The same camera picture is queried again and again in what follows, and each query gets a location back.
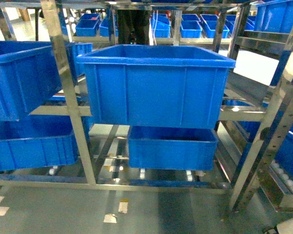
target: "metal shelf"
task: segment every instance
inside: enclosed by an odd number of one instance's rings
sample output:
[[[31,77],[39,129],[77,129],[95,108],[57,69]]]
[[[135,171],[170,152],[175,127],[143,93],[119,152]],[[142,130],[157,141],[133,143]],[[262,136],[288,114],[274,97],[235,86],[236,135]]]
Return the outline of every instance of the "metal shelf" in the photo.
[[[129,0],[118,2],[91,1],[91,0],[64,0],[62,3],[55,0],[7,0],[0,1],[0,8],[3,7],[42,7],[53,51],[61,76],[63,91],[66,98],[65,106],[57,106],[47,103],[36,110],[32,115],[69,115],[72,121],[76,136],[80,161],[75,166],[80,166],[83,173],[80,177],[62,176],[68,172],[69,166],[61,169],[59,175],[0,175],[0,185],[9,186],[32,186],[32,187],[54,187],[54,188],[75,188],[75,189],[100,189],[100,190],[122,190],[122,191],[157,191],[157,192],[193,192],[193,193],[217,193],[231,194],[230,209],[238,211],[243,209],[252,198],[254,192],[262,185],[268,197],[272,200],[276,209],[293,211],[293,196],[285,191],[277,178],[266,176],[269,173],[269,165],[281,146],[286,134],[293,124],[293,29],[290,36],[287,34],[273,34],[262,32],[245,32],[245,24],[250,11],[250,2],[236,4],[234,1],[227,1],[226,4],[213,3],[202,4],[203,0],[196,0],[192,3],[134,3]],[[236,59],[239,49],[245,48],[256,53],[267,55],[273,58],[283,56],[280,67],[283,75],[280,82],[274,88],[262,85],[246,77],[230,72],[228,77],[226,94],[224,100],[230,98],[241,98],[250,107],[246,106],[225,106],[221,107],[219,120],[225,121],[219,124],[218,145],[214,170],[207,173],[206,177],[200,177],[200,181],[189,181],[186,175],[192,178],[194,172],[185,174],[177,173],[184,178],[182,181],[154,180],[155,171],[147,171],[146,178],[137,177],[141,170],[130,169],[131,177],[126,172],[106,172],[104,163],[106,160],[125,161],[128,155],[117,153],[119,149],[118,127],[114,125],[111,131],[100,141],[101,148],[92,149],[88,147],[81,117],[91,116],[90,108],[86,102],[77,102],[76,92],[71,77],[68,59],[65,51],[58,11],[63,8],[108,8],[110,9],[108,19],[110,26],[114,25],[113,13],[117,9],[139,9],[139,10],[171,10],[175,14],[175,32],[170,39],[158,39],[158,43],[169,43],[173,45],[184,44],[212,44],[213,51],[218,52],[220,43],[229,43],[229,57]],[[232,33],[232,39],[222,39],[222,32],[225,24],[227,11],[237,8],[237,17]],[[181,39],[180,23],[182,10],[184,11],[219,11],[219,19],[216,25],[214,39]],[[0,28],[6,40],[15,40],[13,28],[4,9],[0,9]],[[113,30],[109,30],[111,41],[104,38],[92,38],[91,42],[103,42],[114,44],[116,42]],[[73,37],[75,41],[89,41],[89,38]],[[79,83],[80,95],[87,97],[84,85]],[[262,107],[262,102],[268,101],[268,108]],[[246,133],[240,131],[238,124],[231,121],[260,121],[261,125],[256,134],[255,140],[246,158],[241,159],[241,153],[248,141]],[[280,200],[281,192],[276,194],[268,193],[270,187],[274,186],[283,189],[284,199]]]

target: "steel frame post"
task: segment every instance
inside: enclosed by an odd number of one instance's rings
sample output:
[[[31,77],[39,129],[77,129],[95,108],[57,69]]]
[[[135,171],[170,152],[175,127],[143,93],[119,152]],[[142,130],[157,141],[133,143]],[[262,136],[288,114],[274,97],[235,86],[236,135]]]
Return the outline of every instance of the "steel frame post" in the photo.
[[[35,8],[35,40],[39,41],[39,8]]]
[[[67,110],[72,121],[75,138],[83,163],[84,173],[88,184],[95,185],[96,180],[93,173],[89,149],[84,133],[81,113],[78,108],[74,83],[69,68],[65,43],[60,24],[59,12],[63,10],[62,5],[55,2],[55,0],[41,0],[41,5],[43,13],[45,15],[47,29],[53,46],[53,52],[55,55],[59,74],[61,77],[65,100],[67,103]]]
[[[251,5],[241,5],[238,7],[234,28],[231,36],[231,42],[228,49],[228,57],[236,60],[238,57],[240,45],[236,44],[237,38],[243,36],[245,25],[248,20],[248,15],[251,9]]]
[[[218,15],[218,20],[216,24],[216,32],[215,32],[215,37],[213,41],[213,51],[216,53],[219,52],[220,43],[223,37],[223,31],[224,31],[225,22],[226,22],[226,16],[227,16],[226,11],[221,11]]]
[[[4,40],[16,40],[16,36],[5,8],[0,9],[0,30]]]
[[[174,42],[173,45],[179,45],[180,43],[180,25],[181,25],[182,11],[176,11],[175,25],[174,25]]]
[[[245,162],[240,163],[243,165],[241,171],[235,175],[237,180],[230,199],[233,211],[247,206],[293,125],[293,28],[285,49],[291,54]]]

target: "gray floor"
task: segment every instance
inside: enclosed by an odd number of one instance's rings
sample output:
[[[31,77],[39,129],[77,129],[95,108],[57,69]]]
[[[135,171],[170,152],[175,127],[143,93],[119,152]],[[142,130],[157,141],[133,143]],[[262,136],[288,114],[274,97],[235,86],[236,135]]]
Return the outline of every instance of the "gray floor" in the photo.
[[[40,24],[40,40],[49,40],[43,20]],[[13,26],[18,40],[34,40],[33,22]],[[236,72],[267,84],[276,65],[273,59],[241,52]],[[245,211],[229,217],[227,195],[8,187],[0,195],[5,196],[0,206],[9,207],[0,216],[0,234],[258,234],[293,216],[276,213],[261,191]],[[127,214],[118,213],[123,198],[129,200]],[[116,224],[103,223],[108,213],[117,215]]]

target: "person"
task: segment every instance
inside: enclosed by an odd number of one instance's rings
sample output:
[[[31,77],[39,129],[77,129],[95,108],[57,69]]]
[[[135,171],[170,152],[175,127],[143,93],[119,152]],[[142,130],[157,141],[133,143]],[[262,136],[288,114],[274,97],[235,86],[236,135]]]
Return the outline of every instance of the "person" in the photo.
[[[149,11],[117,10],[118,43],[149,45]]]

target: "storage rack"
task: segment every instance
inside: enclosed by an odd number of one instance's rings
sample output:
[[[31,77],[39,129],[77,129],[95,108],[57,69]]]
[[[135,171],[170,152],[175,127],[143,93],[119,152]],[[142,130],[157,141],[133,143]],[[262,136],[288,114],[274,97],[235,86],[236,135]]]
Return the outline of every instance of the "storage rack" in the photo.
[[[73,1],[66,0],[60,3],[55,0],[0,0],[0,28],[6,40],[15,40],[13,28],[7,17],[5,7],[42,7],[50,40],[57,62],[57,67],[63,84],[66,98],[66,106],[43,105],[33,111],[32,115],[69,115],[75,132],[80,157],[85,177],[49,176],[49,175],[18,175],[0,174],[0,186],[32,186],[54,187],[74,189],[100,189],[121,191],[156,191],[156,192],[193,192],[193,193],[217,193],[231,194],[229,208],[231,211],[239,211],[245,207],[252,198],[254,192],[263,188],[266,195],[277,211],[293,212],[293,193],[287,189],[284,183],[270,168],[270,164],[280,148],[286,134],[293,124],[293,29],[289,34],[244,32],[247,15],[250,11],[250,3],[238,4],[235,1],[216,1],[203,4],[202,0],[192,3],[134,3],[128,0],[118,2],[105,1]],[[127,159],[126,153],[118,156],[117,149],[122,140],[115,137],[118,126],[114,125],[99,153],[93,157],[88,148],[83,131],[81,116],[91,116],[87,105],[78,103],[72,82],[71,72],[68,65],[64,46],[64,37],[61,31],[58,10],[63,8],[108,8],[110,25],[110,42],[115,43],[114,30],[112,30],[113,13],[117,9],[139,10],[173,10],[175,12],[175,33],[173,44],[180,41],[180,23],[182,11],[216,10],[219,19],[216,26],[216,35],[213,39],[213,51],[218,52],[222,30],[224,28],[226,13],[237,9],[237,17],[229,47],[229,57],[236,59],[239,49],[243,48],[255,53],[272,58],[280,58],[278,69],[282,75],[275,87],[268,87],[241,75],[230,72],[225,93],[226,99],[243,100],[253,106],[226,106],[221,107],[219,120],[222,122],[218,129],[220,142],[215,154],[216,164],[221,168],[221,175],[226,178],[225,182],[179,181],[173,185],[169,181],[160,180],[128,180],[126,178],[100,179],[99,173],[106,159]],[[262,107],[262,102],[269,102],[267,108]],[[242,150],[247,139],[240,137],[240,132],[235,129],[232,121],[260,121],[261,125],[245,159],[240,159],[241,154],[234,149]],[[226,138],[229,134],[233,141]]]

